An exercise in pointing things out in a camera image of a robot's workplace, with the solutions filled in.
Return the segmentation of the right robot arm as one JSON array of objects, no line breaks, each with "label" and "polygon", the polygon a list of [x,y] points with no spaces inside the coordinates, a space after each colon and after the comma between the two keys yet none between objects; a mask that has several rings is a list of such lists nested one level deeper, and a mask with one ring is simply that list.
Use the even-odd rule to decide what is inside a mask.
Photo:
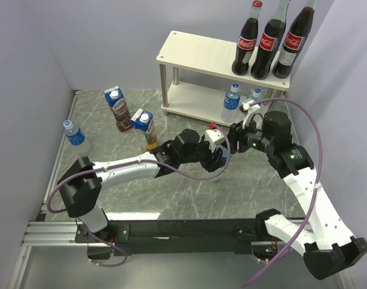
[{"label": "right robot arm", "polygon": [[323,280],[355,265],[367,253],[367,242],[344,224],[322,185],[315,182],[315,165],[307,151],[292,141],[291,127],[286,113],[271,111],[263,116],[260,128],[254,121],[232,124],[228,139],[232,153],[255,149],[266,154],[312,228],[311,232],[300,231],[298,225],[270,209],[257,215],[256,236],[289,243],[303,257],[308,271]]}]

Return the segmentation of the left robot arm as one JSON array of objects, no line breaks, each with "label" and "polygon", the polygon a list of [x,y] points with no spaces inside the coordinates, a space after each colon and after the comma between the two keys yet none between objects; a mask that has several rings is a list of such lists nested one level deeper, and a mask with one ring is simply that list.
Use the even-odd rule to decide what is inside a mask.
[{"label": "left robot arm", "polygon": [[136,157],[111,162],[93,162],[88,157],[77,159],[60,178],[58,190],[69,217],[80,219],[89,234],[98,242],[106,241],[111,227],[97,200],[102,190],[137,179],[152,179],[179,173],[180,165],[200,163],[220,175],[230,157],[229,142],[217,128],[208,129],[203,136],[185,129],[174,139]]}]

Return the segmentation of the cola glass bottle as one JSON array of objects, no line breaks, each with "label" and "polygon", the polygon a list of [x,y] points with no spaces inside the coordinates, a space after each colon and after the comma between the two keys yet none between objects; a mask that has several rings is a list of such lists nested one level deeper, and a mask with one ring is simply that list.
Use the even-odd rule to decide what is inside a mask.
[{"label": "cola glass bottle", "polygon": [[290,0],[280,0],[275,13],[264,28],[256,59],[251,68],[251,76],[257,80],[263,80],[269,74],[285,32],[289,3]]},{"label": "cola glass bottle", "polygon": [[287,78],[301,53],[313,25],[318,0],[309,0],[292,22],[272,73],[279,79]]},{"label": "cola glass bottle", "polygon": [[246,75],[249,71],[249,61],[255,50],[258,36],[261,9],[262,1],[253,1],[249,16],[240,32],[235,59],[231,67],[236,75]]}]

